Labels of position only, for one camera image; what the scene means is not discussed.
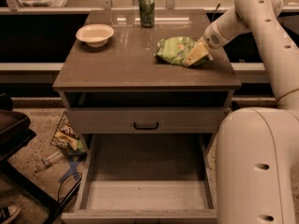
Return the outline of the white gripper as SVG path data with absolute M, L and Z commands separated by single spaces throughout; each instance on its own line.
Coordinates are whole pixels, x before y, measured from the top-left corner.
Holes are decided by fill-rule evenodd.
M 183 60 L 186 67 L 199 64 L 211 58 L 210 49 L 220 49 L 234 38 L 250 32 L 250 28 L 240 19 L 234 7 L 213 21 L 199 41 Z

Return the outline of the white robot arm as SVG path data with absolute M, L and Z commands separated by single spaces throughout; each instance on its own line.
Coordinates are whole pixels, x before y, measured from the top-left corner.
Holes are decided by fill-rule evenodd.
M 235 0 L 184 63 L 252 33 L 277 108 L 250 107 L 221 124 L 216 147 L 217 224 L 296 224 L 291 168 L 299 158 L 299 48 L 278 22 L 282 0 Z

